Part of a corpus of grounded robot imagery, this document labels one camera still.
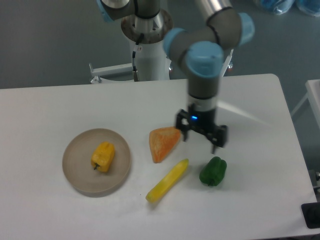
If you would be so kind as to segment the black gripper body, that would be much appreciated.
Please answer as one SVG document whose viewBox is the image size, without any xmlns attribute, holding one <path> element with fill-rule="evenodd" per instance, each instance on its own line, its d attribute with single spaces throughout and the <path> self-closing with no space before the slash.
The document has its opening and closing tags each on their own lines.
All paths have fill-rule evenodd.
<svg viewBox="0 0 320 240">
<path fill-rule="evenodd" d="M 213 131 L 217 109 L 215 99 L 189 99 L 187 103 L 190 131 L 206 137 L 206 133 Z"/>
</svg>

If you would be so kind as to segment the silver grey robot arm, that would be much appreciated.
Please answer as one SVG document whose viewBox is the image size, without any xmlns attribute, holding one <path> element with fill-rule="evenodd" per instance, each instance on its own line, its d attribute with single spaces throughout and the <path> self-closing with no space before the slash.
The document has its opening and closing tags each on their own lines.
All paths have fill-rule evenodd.
<svg viewBox="0 0 320 240">
<path fill-rule="evenodd" d="M 189 131 L 205 136 L 213 148 L 228 140 L 228 127 L 215 115 L 224 50 L 249 42 L 255 33 L 252 18 L 236 12 L 228 0 L 198 0 L 205 27 L 188 32 L 173 26 L 158 0 L 99 0 L 106 22 L 121 21 L 131 44 L 130 69 L 135 82 L 161 80 L 175 63 L 187 77 L 187 110 L 176 115 L 175 126 L 185 139 Z"/>
</svg>

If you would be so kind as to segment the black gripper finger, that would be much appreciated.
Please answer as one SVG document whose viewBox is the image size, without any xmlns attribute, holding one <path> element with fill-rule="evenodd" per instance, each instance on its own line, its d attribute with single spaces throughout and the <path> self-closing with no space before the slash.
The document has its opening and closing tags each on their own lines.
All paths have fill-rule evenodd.
<svg viewBox="0 0 320 240">
<path fill-rule="evenodd" d="M 211 142 L 211 153 L 214 154 L 218 148 L 223 148 L 228 141 L 228 127 L 226 125 L 215 125 L 213 131 L 206 133 L 206 138 Z"/>
<path fill-rule="evenodd" d="M 188 140 L 188 131 L 190 130 L 190 124 L 188 120 L 188 112 L 180 109 L 176 114 L 175 128 L 180 131 L 183 136 L 183 141 Z"/>
</svg>

